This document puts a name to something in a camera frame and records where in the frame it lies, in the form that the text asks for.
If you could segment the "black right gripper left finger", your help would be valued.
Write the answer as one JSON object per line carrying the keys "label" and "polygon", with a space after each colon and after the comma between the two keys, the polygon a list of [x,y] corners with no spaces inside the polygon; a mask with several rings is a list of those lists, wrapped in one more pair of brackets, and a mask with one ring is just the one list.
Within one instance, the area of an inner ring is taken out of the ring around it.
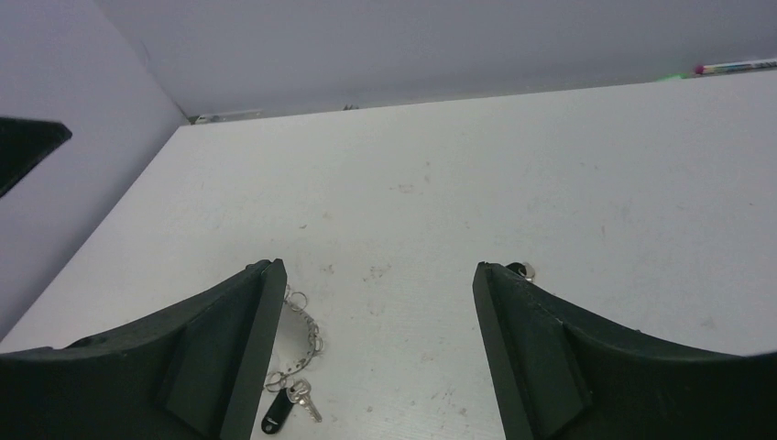
{"label": "black right gripper left finger", "polygon": [[1,357],[4,439],[247,439],[287,286],[260,260],[64,348]]}

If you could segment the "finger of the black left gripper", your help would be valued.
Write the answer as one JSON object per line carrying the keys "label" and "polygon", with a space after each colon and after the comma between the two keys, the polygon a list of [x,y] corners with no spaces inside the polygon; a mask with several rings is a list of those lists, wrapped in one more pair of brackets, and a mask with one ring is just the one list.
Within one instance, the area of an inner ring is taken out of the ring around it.
{"label": "finger of the black left gripper", "polygon": [[2,116],[1,196],[71,137],[61,122]]}

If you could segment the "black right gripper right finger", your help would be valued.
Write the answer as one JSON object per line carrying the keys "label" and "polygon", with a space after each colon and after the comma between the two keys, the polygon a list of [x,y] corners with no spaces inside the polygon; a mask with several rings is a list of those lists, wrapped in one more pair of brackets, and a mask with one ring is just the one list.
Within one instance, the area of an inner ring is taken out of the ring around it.
{"label": "black right gripper right finger", "polygon": [[776,356],[646,335],[481,262],[474,303],[509,439],[773,439]]}

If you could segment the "metal ring plate with keyrings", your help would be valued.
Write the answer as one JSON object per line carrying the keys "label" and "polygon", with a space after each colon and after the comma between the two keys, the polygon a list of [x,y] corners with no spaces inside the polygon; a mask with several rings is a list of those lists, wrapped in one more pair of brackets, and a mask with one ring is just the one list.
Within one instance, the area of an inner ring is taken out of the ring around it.
{"label": "metal ring plate with keyrings", "polygon": [[291,385],[324,348],[320,326],[308,313],[308,296],[287,285],[264,388],[271,393]]}

